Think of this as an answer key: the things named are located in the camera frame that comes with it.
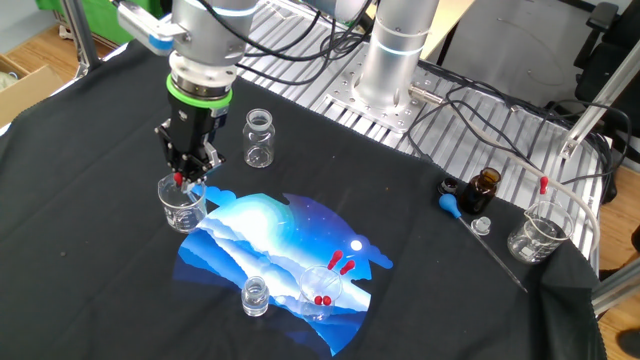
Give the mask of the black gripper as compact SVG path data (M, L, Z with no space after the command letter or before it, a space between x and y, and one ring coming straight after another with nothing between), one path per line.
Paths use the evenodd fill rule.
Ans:
M226 123L229 106L201 108L189 105L176 97L169 98L171 117L154 131L160 139L165 161L176 184L187 179L197 183L222 165L226 158L211 144L215 132Z

